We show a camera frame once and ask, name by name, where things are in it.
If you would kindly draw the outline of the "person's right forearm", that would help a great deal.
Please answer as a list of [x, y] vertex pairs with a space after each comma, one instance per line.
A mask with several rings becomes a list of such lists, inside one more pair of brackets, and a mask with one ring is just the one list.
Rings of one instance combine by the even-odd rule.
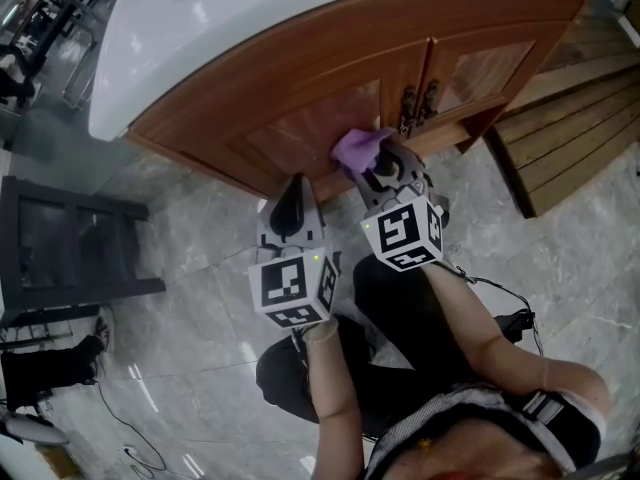
[[456, 344], [471, 368], [479, 373], [492, 345], [503, 338], [500, 327], [467, 283], [438, 265], [423, 272], [441, 306]]

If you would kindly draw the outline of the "white oval device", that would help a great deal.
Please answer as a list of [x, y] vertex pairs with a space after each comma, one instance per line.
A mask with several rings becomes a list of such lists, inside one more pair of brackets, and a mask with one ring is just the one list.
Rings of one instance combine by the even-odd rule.
[[21, 444], [25, 441], [46, 446], [69, 443], [67, 435], [49, 421], [39, 416], [14, 412], [0, 417], [0, 435]]

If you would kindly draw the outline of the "wooden slatted platform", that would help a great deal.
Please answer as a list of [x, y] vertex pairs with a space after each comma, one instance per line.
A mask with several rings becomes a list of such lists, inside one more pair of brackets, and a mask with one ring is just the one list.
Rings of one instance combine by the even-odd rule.
[[546, 64], [485, 134], [516, 207], [536, 218], [640, 140], [640, 46], [587, 0]]

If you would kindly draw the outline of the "wooden vanity cabinet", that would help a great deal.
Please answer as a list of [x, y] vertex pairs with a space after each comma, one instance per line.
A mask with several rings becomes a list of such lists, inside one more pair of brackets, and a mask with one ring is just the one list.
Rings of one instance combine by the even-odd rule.
[[[397, 141], [428, 155], [448, 146], [468, 149], [536, 75], [586, 0], [341, 0], [306, 12], [245, 41], [197, 70], [138, 117], [128, 138], [179, 164], [259, 195], [229, 171], [226, 143], [281, 102], [298, 82], [352, 60], [404, 44], [465, 33], [538, 35], [538, 49], [521, 68], [515, 93], [462, 121]], [[348, 187], [337, 169], [312, 181], [320, 200]]]

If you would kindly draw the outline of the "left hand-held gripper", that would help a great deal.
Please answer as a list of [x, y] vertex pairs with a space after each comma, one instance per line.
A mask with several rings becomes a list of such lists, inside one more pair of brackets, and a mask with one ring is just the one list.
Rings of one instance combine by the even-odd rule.
[[[248, 269], [254, 311], [279, 329], [329, 320], [340, 253], [331, 245], [317, 247], [325, 224], [306, 176], [295, 174], [277, 198], [266, 201], [257, 234], [256, 263]], [[296, 245], [281, 247], [287, 242]]]

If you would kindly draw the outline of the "purple grey cloth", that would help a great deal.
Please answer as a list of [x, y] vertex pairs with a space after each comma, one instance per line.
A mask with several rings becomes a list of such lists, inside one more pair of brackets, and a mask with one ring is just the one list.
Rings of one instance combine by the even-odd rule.
[[351, 129], [334, 146], [331, 158], [339, 165], [352, 182], [356, 175], [373, 170], [381, 150], [381, 143], [390, 139], [396, 130], [382, 128], [376, 131]]

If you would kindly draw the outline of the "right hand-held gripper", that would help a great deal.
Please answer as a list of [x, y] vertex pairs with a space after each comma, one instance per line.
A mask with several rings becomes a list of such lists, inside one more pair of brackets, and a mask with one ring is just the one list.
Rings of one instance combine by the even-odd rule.
[[354, 182], [367, 208], [361, 229], [383, 264], [405, 272], [444, 258], [449, 199], [431, 190], [420, 157], [393, 140], [381, 144], [381, 175], [367, 169]]

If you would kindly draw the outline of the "person's black trousers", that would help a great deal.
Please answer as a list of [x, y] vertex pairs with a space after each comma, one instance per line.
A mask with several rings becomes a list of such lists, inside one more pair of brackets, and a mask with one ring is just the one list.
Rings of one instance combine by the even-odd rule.
[[339, 317], [339, 337], [357, 394], [363, 431], [379, 437], [433, 396], [476, 376], [421, 270], [397, 272], [368, 256], [356, 265], [353, 285], [359, 311], [410, 364], [407, 369], [373, 364], [373, 347], [363, 326], [346, 316]]

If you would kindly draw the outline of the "metal tube chair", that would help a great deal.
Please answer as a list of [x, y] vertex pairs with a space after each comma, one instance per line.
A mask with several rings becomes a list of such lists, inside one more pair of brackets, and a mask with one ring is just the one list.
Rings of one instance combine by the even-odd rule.
[[98, 50], [99, 41], [90, 26], [78, 19], [73, 19], [72, 23], [75, 31], [71, 33], [70, 38], [63, 41], [59, 58], [72, 67], [62, 90], [62, 100], [70, 109], [78, 110], [90, 100], [89, 89], [95, 77], [96, 68], [93, 68], [84, 87], [77, 95], [75, 95], [75, 87], [92, 63], [92, 58]]

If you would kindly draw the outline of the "wooden cabinet door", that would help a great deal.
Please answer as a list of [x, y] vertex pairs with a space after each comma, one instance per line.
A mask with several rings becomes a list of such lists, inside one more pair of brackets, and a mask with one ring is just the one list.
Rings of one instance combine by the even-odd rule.
[[[415, 122], [409, 135], [462, 121], [505, 103], [515, 93], [515, 83], [524, 78], [521, 68], [537, 49], [536, 33], [517, 33], [509, 38], [501, 30], [485, 30], [433, 39], [417, 89]], [[423, 93], [434, 78], [439, 80], [433, 104], [438, 115], [419, 126]]]
[[404, 94], [417, 88], [428, 40], [375, 52], [298, 82], [261, 122], [226, 143], [239, 183], [270, 195], [298, 172], [316, 182], [337, 169], [331, 152], [348, 131], [397, 129]]

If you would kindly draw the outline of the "person's grey mesh vest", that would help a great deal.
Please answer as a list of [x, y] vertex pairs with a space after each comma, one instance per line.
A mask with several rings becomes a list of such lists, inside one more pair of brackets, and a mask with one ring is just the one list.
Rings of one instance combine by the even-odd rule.
[[485, 383], [456, 384], [390, 427], [374, 446], [360, 480], [380, 480], [406, 448], [434, 440], [467, 419], [497, 425], [526, 447], [547, 454], [564, 473], [593, 464], [606, 433], [604, 417], [568, 391], [515, 396]]

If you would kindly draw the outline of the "person's left forearm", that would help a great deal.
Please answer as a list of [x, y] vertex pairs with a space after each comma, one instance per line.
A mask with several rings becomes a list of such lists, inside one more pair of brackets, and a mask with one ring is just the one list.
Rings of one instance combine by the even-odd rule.
[[319, 425], [312, 480], [356, 480], [364, 470], [361, 413], [338, 329], [332, 318], [303, 334]]

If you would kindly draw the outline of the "white sink countertop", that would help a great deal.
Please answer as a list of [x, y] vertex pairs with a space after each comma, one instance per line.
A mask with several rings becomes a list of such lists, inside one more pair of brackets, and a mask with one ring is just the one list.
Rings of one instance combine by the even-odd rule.
[[339, 0], [116, 0], [90, 100], [90, 135], [111, 142], [205, 64], [290, 18]]

